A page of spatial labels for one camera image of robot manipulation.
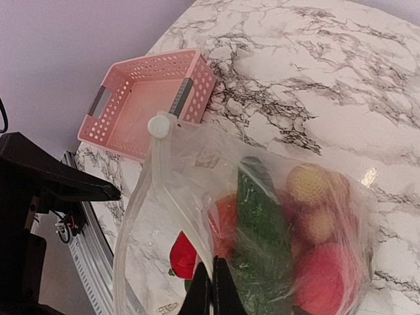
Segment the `red toy tomato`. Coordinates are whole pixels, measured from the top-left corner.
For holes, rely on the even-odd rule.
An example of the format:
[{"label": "red toy tomato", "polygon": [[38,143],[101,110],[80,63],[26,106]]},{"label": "red toy tomato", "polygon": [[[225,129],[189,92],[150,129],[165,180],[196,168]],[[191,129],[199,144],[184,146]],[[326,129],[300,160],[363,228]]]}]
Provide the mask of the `red toy tomato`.
[{"label": "red toy tomato", "polygon": [[[216,201],[219,224],[210,215],[210,227],[214,243],[215,256],[229,260],[236,238],[236,195],[230,195]],[[185,280],[192,280],[196,266],[197,251],[188,238],[181,232],[172,247],[171,267],[175,275]]]}]

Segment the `plastic bag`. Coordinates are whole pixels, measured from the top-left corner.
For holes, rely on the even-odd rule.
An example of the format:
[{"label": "plastic bag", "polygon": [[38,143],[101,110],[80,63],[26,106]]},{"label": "plastic bag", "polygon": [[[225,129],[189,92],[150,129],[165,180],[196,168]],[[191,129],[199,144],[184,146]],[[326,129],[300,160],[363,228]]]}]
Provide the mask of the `plastic bag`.
[{"label": "plastic bag", "polygon": [[194,267],[229,264],[248,314],[351,314],[371,282],[375,198],[205,125],[154,138],[114,259],[116,314],[177,314]]}]

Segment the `white marble surface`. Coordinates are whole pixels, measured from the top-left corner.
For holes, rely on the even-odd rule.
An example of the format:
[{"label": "white marble surface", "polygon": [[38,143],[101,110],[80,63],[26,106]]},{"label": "white marble surface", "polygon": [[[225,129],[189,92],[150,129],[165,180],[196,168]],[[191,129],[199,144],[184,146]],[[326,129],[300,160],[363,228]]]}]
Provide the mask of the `white marble surface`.
[{"label": "white marble surface", "polygon": [[[357,314],[420,314],[420,29],[339,0],[199,0],[151,53],[191,47],[219,77],[204,122],[378,198],[376,271]],[[123,192],[94,204],[114,248],[141,166],[86,144],[77,163]]]}]

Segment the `red strawberry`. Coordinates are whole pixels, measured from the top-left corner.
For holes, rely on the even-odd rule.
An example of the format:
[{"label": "red strawberry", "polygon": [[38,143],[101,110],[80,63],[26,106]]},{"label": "red strawberry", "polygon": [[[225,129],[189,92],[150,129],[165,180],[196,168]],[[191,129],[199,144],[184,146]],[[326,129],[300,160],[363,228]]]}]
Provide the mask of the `red strawberry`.
[{"label": "red strawberry", "polygon": [[191,245],[184,232],[181,232],[169,254],[171,267],[179,278],[192,280],[196,266],[197,251]]}]

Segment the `basket handle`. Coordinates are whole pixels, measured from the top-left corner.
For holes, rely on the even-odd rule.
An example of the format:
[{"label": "basket handle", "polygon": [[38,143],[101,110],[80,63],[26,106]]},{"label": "basket handle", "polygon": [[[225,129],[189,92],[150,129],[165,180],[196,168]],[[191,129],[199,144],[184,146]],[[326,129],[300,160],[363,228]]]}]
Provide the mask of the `basket handle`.
[{"label": "basket handle", "polygon": [[105,90],[105,86],[101,85],[98,92],[96,92],[96,96],[94,97],[94,100],[91,103],[91,106],[89,107],[89,110],[87,112],[89,116],[93,116],[93,114],[95,113],[96,107],[98,107],[99,101],[102,98],[102,95],[104,94]]}]

